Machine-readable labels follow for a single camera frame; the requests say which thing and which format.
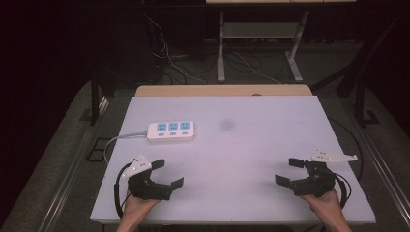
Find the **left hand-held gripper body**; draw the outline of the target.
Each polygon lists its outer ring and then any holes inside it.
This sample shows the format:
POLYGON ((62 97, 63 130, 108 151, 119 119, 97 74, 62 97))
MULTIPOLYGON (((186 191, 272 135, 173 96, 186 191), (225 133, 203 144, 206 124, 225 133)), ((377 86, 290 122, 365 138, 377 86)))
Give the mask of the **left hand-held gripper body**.
POLYGON ((169 200, 171 185, 158 184, 151 180, 151 162, 144 155, 139 155, 127 164, 120 177, 128 180, 129 192, 141 199, 169 200))

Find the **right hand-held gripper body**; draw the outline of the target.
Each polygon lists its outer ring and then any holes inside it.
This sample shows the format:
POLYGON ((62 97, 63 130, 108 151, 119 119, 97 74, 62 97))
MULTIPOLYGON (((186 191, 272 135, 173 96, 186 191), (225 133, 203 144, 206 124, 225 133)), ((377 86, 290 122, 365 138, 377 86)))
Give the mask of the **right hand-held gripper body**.
POLYGON ((296 195, 313 194, 316 197, 320 197, 326 192, 331 191, 335 183, 338 183, 342 196, 349 198, 351 195, 350 184, 340 175, 331 171, 327 164, 357 160, 358 157, 356 155, 349 156, 339 152, 317 150, 310 160, 304 160, 304 168, 307 170, 308 177, 302 180, 291 181, 289 188, 296 195))

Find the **metal floor rail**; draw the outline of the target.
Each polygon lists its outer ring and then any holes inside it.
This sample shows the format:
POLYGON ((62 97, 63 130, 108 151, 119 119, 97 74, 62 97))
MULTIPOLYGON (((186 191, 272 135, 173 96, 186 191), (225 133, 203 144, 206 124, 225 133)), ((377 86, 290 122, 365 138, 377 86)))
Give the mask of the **metal floor rail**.
POLYGON ((98 98, 93 105, 91 99, 76 96, 47 146, 38 166, 45 188, 43 196, 47 196, 38 232, 52 231, 72 191, 95 136, 93 107, 100 114, 105 113, 108 105, 106 97, 98 98))
POLYGON ((389 195, 395 202, 395 206, 400 212, 400 217, 405 221, 406 226, 410 229, 410 196, 407 196, 403 188, 400 186, 392 168, 383 158, 383 152, 379 149, 380 144, 372 138, 368 128, 362 126, 355 119, 354 111, 351 107, 345 106, 344 110, 348 114, 348 118, 356 132, 365 143, 365 149, 368 152, 369 159, 379 173, 379 176, 382 179, 382 182, 389 195))

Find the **grey metal stand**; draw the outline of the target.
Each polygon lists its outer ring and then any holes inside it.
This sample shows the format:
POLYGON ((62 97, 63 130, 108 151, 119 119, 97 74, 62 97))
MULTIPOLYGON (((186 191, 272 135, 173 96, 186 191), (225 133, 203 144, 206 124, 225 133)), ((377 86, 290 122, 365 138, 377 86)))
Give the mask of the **grey metal stand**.
POLYGON ((218 82, 225 82, 223 52, 225 39, 292 39, 293 46, 286 51, 284 55, 294 80, 298 83, 302 83, 304 80, 298 68, 295 56, 302 40, 308 15, 309 11, 303 12, 298 22, 229 22, 225 20, 224 12, 221 12, 217 58, 218 82))

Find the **white power strip blue sockets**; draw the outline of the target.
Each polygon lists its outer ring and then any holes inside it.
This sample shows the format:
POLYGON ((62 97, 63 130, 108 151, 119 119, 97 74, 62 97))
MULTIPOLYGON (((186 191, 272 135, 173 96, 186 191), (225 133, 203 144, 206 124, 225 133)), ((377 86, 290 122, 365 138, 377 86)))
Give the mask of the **white power strip blue sockets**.
POLYGON ((185 141, 194 137, 195 127, 192 121, 152 123, 147 130, 147 140, 150 142, 185 141))

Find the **black stand leg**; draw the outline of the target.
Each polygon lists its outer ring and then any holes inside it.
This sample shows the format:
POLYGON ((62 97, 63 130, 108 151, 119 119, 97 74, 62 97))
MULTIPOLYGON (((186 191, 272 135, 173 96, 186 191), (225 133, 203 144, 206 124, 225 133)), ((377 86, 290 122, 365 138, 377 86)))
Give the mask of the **black stand leg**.
POLYGON ((91 106, 84 110, 80 117, 81 121, 87 121, 94 126, 103 114, 103 103, 107 89, 107 77, 103 66, 95 63, 90 71, 91 106))
POLYGON ((366 66, 361 66, 358 70, 358 79, 356 85, 356 97, 355 97, 355 119, 359 125, 364 128, 366 125, 379 124, 379 120, 375 116, 372 110, 365 110, 365 96, 366 96, 366 83, 364 72, 366 66))

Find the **person's right hand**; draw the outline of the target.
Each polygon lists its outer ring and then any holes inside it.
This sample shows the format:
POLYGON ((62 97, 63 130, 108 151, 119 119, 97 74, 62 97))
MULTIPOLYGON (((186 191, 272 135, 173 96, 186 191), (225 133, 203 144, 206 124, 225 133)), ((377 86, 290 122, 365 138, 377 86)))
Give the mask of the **person's right hand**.
POLYGON ((311 194, 302 195, 301 198, 309 204, 310 209, 316 213, 319 218, 335 218, 342 214, 338 195, 334 189, 320 197, 311 194))

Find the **person's left hand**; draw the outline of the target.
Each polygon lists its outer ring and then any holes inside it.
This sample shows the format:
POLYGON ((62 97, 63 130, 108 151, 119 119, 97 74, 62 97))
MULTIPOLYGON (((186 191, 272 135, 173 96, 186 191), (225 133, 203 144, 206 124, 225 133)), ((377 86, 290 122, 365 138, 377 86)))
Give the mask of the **person's left hand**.
POLYGON ((158 203, 160 201, 157 199, 141 199, 130 194, 125 203, 123 218, 142 221, 158 203))

